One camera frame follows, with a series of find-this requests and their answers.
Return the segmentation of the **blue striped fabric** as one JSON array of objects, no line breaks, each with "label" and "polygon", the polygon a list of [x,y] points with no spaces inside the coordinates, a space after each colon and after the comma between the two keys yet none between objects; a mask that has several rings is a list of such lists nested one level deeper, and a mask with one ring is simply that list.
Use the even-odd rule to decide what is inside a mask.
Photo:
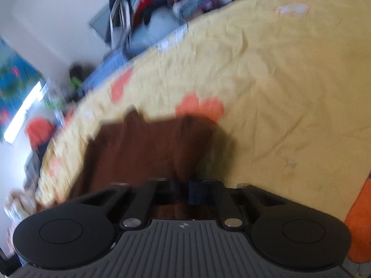
[{"label": "blue striped fabric", "polygon": [[117,69],[129,62],[122,49],[112,51],[82,83],[84,92],[100,87]]}]

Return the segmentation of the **brown small garment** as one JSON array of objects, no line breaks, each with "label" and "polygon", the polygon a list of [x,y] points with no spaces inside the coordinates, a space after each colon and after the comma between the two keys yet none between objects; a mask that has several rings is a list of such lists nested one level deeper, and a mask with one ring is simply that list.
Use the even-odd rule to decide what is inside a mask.
[{"label": "brown small garment", "polygon": [[154,217],[188,220],[188,182],[208,152],[216,124],[207,117],[180,116],[147,122],[137,111],[123,122],[104,124],[88,141],[82,169],[71,199],[103,190],[112,184],[141,187],[165,178],[176,198],[155,208]]}]

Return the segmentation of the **blue floral window curtain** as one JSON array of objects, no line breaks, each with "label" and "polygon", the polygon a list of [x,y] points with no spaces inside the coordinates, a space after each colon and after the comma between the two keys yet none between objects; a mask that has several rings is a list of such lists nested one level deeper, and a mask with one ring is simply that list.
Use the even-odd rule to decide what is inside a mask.
[{"label": "blue floral window curtain", "polygon": [[45,85],[43,75],[1,40],[1,141],[27,96]]}]

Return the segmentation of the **orange cloth item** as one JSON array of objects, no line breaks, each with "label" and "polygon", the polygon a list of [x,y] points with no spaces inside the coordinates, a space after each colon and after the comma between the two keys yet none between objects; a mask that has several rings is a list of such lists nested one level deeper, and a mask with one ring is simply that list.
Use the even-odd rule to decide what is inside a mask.
[{"label": "orange cloth item", "polygon": [[32,150],[46,143],[55,132],[55,124],[44,117],[32,118],[25,127]]}]

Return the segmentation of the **pile of assorted clothes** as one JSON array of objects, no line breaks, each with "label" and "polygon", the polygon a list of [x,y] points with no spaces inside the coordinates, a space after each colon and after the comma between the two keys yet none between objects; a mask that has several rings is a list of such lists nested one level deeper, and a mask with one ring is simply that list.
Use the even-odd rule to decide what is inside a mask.
[{"label": "pile of assorted clothes", "polygon": [[183,24],[230,1],[109,0],[104,42],[132,58]]}]

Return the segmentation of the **grey flat screen panel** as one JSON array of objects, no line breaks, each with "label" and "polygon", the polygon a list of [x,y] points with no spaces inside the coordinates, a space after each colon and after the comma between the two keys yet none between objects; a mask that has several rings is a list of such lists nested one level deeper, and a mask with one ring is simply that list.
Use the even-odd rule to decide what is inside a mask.
[{"label": "grey flat screen panel", "polygon": [[110,14],[111,10],[107,4],[89,21],[93,32],[109,47],[111,46]]}]

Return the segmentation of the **yellow carrot-print bed sheet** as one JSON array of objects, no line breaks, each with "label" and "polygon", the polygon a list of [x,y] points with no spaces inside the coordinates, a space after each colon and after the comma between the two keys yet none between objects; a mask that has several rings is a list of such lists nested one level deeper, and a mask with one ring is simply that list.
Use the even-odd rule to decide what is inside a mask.
[{"label": "yellow carrot-print bed sheet", "polygon": [[48,145],[36,199],[67,199],[88,140],[131,108],[213,119],[203,171],[343,220],[370,274],[370,0],[236,0],[116,69]]}]

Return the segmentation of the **dark and green toy clutter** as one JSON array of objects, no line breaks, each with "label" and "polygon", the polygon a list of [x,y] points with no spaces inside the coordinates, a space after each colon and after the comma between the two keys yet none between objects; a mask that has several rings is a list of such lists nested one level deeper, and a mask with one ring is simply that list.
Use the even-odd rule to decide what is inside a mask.
[{"label": "dark and green toy clutter", "polygon": [[78,102],[85,95],[83,83],[95,70],[95,66],[91,63],[75,62],[69,67],[70,84],[72,87],[72,94],[70,100]]}]

